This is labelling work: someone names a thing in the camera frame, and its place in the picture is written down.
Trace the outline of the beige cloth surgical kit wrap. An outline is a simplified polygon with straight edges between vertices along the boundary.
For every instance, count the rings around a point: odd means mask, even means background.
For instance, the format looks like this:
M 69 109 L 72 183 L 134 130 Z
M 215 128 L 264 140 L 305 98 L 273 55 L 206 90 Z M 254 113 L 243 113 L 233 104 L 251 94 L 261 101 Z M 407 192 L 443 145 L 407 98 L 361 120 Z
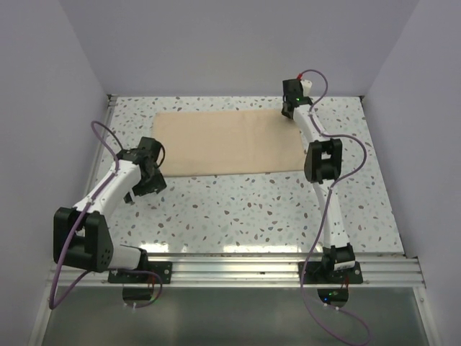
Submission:
M 293 172 L 305 160 L 298 127 L 278 110 L 160 112 L 153 137 L 167 177 Z

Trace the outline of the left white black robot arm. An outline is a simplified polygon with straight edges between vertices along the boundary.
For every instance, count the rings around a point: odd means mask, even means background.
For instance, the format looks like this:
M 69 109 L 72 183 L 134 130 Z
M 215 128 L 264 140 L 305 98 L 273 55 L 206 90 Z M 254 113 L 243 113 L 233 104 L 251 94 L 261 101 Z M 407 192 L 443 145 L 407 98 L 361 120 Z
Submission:
M 123 149 L 103 180 L 71 208 L 59 208 L 53 217 L 53 260 L 57 265 L 89 272 L 124 270 L 134 283 L 150 273 L 147 252 L 116 245 L 108 220 L 121 202 L 158 194 L 166 189 L 160 166 L 164 146 L 154 138 L 142 137 L 137 147 Z

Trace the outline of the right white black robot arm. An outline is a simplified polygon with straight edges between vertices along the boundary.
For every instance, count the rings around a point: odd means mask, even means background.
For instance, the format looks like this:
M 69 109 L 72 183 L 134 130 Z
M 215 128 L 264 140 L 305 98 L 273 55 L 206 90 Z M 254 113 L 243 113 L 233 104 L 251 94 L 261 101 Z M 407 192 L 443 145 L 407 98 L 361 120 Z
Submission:
M 303 283 L 337 283 L 356 265 L 345 229 L 339 198 L 333 192 L 341 176 L 343 145 L 321 125 L 308 96 L 312 83 L 300 78 L 282 82 L 282 115 L 294 120 L 308 142 L 305 178 L 313 185 L 322 212 L 320 234 L 323 256 L 300 268 Z

